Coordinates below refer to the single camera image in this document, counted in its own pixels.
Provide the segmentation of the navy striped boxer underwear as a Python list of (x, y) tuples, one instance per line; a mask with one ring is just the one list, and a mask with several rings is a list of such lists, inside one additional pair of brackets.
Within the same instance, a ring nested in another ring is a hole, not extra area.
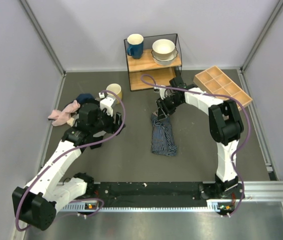
[(152, 138), (151, 153), (174, 157), (177, 155), (177, 146), (175, 145), (172, 125), (169, 118), (158, 120), (158, 112), (151, 114)]

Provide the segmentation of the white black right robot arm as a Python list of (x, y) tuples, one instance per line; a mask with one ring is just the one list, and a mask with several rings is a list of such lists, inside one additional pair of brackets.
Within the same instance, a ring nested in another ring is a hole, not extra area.
[(208, 116), (209, 133), (217, 145), (217, 170), (212, 186), (199, 184), (203, 199), (226, 198), (234, 193), (239, 183), (236, 153), (244, 125), (237, 103), (232, 99), (219, 99), (194, 84), (187, 85), (181, 77), (170, 81), (170, 87), (154, 87), (160, 97), (156, 101), (158, 117), (163, 120), (172, 115), (182, 104), (196, 107)]

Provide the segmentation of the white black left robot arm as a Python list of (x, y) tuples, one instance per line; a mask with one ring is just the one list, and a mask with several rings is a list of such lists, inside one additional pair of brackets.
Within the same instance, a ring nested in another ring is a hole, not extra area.
[(42, 231), (54, 221), (57, 213), (78, 197), (90, 198), (95, 186), (92, 177), (75, 174), (69, 182), (58, 186), (72, 163), (87, 147), (100, 147), (108, 139), (118, 135), (125, 126), (126, 111), (113, 112), (112, 104), (89, 102), (83, 104), (74, 125), (65, 131), (57, 148), (39, 173), (25, 187), (17, 187), (12, 193), (15, 226), (20, 232), (22, 221)]

